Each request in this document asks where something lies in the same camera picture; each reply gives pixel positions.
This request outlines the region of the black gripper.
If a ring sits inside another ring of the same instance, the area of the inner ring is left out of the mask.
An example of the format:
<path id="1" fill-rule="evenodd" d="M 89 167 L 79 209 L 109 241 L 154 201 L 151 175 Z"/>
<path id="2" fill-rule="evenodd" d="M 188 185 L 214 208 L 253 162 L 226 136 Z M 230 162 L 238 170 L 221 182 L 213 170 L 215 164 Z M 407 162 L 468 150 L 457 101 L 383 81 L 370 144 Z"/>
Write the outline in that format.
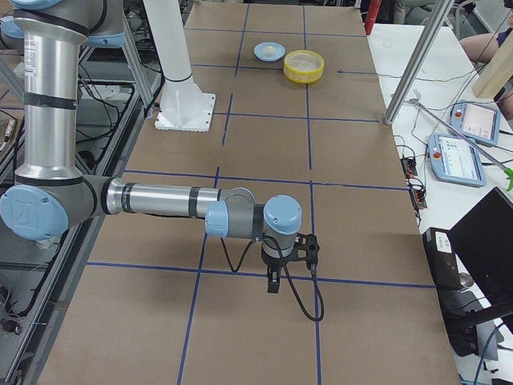
<path id="1" fill-rule="evenodd" d="M 263 262 L 267 266 L 267 292 L 269 294 L 277 294 L 280 289 L 281 269 L 284 266 L 284 259 L 279 257 L 263 256 Z"/>

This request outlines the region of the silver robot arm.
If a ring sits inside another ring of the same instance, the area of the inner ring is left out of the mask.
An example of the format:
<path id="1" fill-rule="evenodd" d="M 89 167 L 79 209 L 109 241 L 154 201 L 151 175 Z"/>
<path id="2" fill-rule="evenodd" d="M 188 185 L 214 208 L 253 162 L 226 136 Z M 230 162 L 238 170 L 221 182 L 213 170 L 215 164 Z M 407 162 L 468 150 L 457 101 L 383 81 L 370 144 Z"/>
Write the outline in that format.
<path id="1" fill-rule="evenodd" d="M 1 198 L 5 225 L 43 241 L 101 215 L 202 219 L 209 236 L 260 242 L 268 290 L 276 293 L 288 262 L 297 259 L 302 211 L 294 198 L 260 205 L 244 188 L 128 183 L 76 167 L 79 49 L 124 44 L 122 2 L 16 1 L 14 23 L 24 38 L 25 158 Z"/>

